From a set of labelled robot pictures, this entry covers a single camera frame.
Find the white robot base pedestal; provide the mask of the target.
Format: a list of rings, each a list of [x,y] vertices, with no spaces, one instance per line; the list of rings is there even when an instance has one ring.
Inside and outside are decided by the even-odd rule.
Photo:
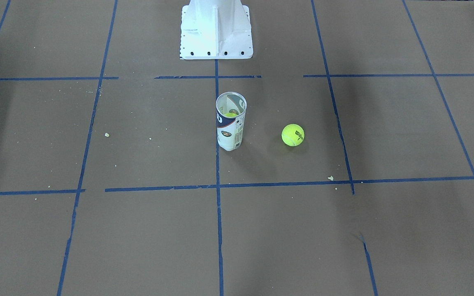
[[[191,0],[182,7],[180,29],[180,59],[253,57],[250,10],[240,0]]]

